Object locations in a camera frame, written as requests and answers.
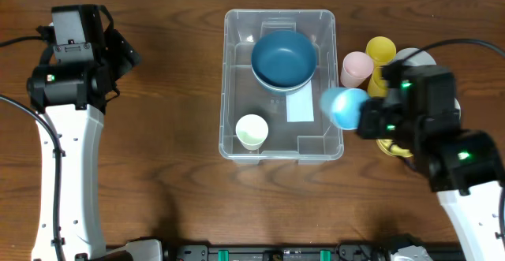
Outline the yellow cup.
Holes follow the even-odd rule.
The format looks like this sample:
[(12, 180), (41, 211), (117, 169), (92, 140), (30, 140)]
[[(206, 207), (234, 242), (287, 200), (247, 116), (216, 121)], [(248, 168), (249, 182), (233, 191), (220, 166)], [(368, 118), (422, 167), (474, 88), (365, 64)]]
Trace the yellow cup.
[(382, 77), (382, 67), (377, 66), (372, 72), (368, 83), (368, 94), (371, 97), (385, 97), (387, 95), (387, 81)]
[(395, 44), (384, 36), (370, 39), (365, 48), (365, 53), (373, 60), (375, 66), (387, 64), (394, 59), (396, 52)]

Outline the light blue cup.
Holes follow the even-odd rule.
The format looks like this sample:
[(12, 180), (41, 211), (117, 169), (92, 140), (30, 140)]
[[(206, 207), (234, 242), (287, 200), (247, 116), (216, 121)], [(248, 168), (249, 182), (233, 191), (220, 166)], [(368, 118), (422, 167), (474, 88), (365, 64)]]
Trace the light blue cup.
[(361, 116), (361, 105), (368, 99), (368, 93), (359, 88), (329, 88), (320, 97), (320, 109), (338, 128), (355, 130)]

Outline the dark blue bowl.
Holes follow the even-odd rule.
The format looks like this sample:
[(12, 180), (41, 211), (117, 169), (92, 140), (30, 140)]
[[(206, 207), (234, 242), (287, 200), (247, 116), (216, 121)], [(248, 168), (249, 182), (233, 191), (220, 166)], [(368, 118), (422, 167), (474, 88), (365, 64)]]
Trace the dark blue bowl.
[(253, 47), (251, 66), (259, 77), (280, 88), (293, 87), (316, 71), (317, 52), (310, 40), (294, 31), (278, 30)]
[(259, 81), (259, 85), (264, 88), (266, 91), (269, 91), (270, 93), (276, 94), (276, 95), (292, 95), (295, 94), (299, 91), (302, 91), (306, 86), (310, 85), (311, 82), (305, 82), (303, 84), (299, 84), (294, 87), (288, 87), (288, 88), (280, 88), (280, 87), (275, 87), (271, 84), (267, 84), (263, 81)]

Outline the cream large bowl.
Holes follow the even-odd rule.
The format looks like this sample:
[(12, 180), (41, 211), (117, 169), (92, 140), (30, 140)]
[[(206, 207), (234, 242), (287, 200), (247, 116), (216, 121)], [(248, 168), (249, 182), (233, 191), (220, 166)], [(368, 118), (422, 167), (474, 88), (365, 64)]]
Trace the cream large bowl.
[(292, 93), (302, 89), (305, 85), (307, 85), (313, 79), (313, 76), (315, 75), (315, 73), (313, 73), (307, 80), (305, 80), (301, 84), (295, 85), (293, 87), (280, 88), (280, 87), (276, 87), (272, 84), (268, 84), (266, 81), (262, 80), (254, 69), (252, 70), (252, 74), (254, 75), (254, 77), (256, 78), (256, 80), (258, 81), (258, 83), (261, 86), (263, 86), (264, 88), (266, 88), (267, 90), (269, 90), (271, 92), (275, 92), (275, 93), (279, 93), (279, 94), (292, 94)]

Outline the white plastic cup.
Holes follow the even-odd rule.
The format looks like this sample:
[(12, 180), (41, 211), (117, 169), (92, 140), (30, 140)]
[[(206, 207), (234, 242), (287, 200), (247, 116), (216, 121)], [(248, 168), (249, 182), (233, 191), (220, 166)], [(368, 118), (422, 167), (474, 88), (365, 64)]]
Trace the white plastic cup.
[(269, 128), (267, 122), (261, 116), (247, 114), (238, 120), (235, 132), (245, 149), (255, 151), (267, 139)]

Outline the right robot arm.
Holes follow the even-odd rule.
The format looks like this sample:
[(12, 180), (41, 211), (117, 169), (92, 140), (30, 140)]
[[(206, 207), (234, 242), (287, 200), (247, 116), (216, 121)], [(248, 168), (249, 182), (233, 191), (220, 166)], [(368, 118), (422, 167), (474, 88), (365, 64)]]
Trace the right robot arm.
[(359, 108), (357, 134), (386, 138), (413, 154), (446, 211), (466, 259), (504, 258), (504, 168), (489, 134), (463, 129), (454, 98), (372, 98)]

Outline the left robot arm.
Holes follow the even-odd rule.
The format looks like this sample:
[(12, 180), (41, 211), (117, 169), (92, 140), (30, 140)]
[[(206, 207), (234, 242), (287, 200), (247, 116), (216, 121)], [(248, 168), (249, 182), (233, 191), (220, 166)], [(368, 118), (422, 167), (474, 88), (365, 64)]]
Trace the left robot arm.
[[(109, 249), (98, 199), (99, 142), (110, 92), (140, 63), (106, 6), (52, 8), (40, 27), (47, 49), (27, 80), (42, 155), (39, 226), (33, 260), (161, 260), (157, 239)], [(109, 18), (103, 26), (101, 18)]]

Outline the yellow small bowl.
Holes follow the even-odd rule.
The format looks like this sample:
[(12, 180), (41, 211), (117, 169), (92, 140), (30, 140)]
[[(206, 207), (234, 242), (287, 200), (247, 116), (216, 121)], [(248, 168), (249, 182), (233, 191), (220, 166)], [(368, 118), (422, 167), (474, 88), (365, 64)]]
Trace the yellow small bowl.
[(403, 158), (409, 158), (413, 156), (413, 154), (408, 149), (399, 147), (392, 140), (383, 139), (383, 140), (377, 140), (376, 142), (380, 150), (384, 152), (386, 155), (400, 156)]

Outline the white small bowl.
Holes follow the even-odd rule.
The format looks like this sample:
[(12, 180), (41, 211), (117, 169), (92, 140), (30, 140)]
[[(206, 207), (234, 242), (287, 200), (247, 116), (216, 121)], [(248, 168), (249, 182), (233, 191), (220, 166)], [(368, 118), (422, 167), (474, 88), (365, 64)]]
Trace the white small bowl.
[(454, 98), (454, 108), (458, 111), (458, 118), (461, 120), (462, 112), (461, 112), (461, 106), (459, 104), (459, 101)]

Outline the grey small bowl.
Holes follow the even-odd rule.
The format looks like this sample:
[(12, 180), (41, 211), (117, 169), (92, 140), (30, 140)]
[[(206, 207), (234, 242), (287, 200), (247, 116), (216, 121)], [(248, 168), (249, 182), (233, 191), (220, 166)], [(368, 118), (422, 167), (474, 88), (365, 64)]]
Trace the grey small bowl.
[[(393, 58), (393, 61), (399, 61), (404, 58), (407, 58), (410, 54), (414, 53), (417, 51), (417, 48), (405, 48), (400, 50), (395, 57)], [(422, 51), (419, 54), (416, 54), (412, 58), (407, 59), (403, 65), (407, 66), (420, 66), (420, 65), (436, 65), (435, 59), (426, 51)]]

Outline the pink plastic cup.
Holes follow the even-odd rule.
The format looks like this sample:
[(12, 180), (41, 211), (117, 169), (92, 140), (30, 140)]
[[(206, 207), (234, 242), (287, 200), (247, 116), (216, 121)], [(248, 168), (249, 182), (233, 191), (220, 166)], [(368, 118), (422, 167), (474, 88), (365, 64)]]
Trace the pink plastic cup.
[(357, 88), (374, 70), (374, 62), (364, 52), (350, 52), (342, 61), (340, 80), (346, 88)]

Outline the white label in bin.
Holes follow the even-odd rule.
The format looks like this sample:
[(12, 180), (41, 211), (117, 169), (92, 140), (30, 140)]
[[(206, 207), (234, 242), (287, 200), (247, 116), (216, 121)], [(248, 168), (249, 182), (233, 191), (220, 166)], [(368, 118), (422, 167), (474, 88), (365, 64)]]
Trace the white label in bin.
[(312, 82), (286, 96), (286, 119), (288, 122), (313, 122)]

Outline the clear plastic storage bin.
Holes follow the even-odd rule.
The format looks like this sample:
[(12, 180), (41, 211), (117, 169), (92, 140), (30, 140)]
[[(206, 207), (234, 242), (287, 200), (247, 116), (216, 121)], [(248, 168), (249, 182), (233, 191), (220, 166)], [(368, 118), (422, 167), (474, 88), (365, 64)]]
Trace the clear plastic storage bin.
[[(262, 88), (253, 75), (251, 54), (267, 34), (289, 30), (310, 39), (318, 60), (312, 82), (313, 122), (288, 122), (286, 95)], [(342, 130), (319, 107), (320, 96), (338, 86), (335, 16), (325, 9), (232, 9), (224, 18), (223, 80), (219, 125), (219, 152), (241, 164), (263, 160), (296, 160), (320, 164), (344, 152)], [(255, 151), (245, 149), (236, 136), (238, 120), (247, 114), (261, 116), (269, 133)]]

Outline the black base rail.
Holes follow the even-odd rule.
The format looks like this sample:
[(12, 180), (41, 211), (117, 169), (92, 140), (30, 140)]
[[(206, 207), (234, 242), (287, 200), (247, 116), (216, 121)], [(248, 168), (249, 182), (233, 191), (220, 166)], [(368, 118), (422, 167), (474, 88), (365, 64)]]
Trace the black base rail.
[(388, 260), (385, 252), (370, 245), (334, 247), (212, 247), (202, 244), (163, 250), (166, 261), (336, 261)]

